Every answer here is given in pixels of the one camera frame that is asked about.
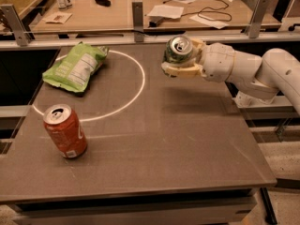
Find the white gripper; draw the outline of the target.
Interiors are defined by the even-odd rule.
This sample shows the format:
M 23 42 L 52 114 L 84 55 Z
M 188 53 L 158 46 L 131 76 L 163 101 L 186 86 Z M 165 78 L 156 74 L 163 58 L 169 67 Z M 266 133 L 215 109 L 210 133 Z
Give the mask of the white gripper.
M 193 38 L 191 43 L 192 57 L 195 60 L 201 58 L 202 72 L 195 63 L 188 67 L 180 67 L 178 64 L 167 62 L 161 64 L 163 72 L 169 77 L 192 78 L 202 75 L 209 82 L 225 82 L 233 68 L 234 49 L 221 43 L 206 46 L 206 43 L 198 38 Z

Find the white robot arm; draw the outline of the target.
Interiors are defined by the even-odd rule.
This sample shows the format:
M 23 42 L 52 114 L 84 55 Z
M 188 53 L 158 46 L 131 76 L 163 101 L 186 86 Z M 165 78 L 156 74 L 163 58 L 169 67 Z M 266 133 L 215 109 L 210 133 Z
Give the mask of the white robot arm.
M 253 98 L 268 104 L 281 92 L 300 113 L 300 63 L 282 49 L 259 56 L 222 43 L 208 45 L 176 36 L 167 42 L 161 68 L 170 77 L 200 76 L 209 82 L 232 83 L 238 89 L 235 101 L 243 107 Z

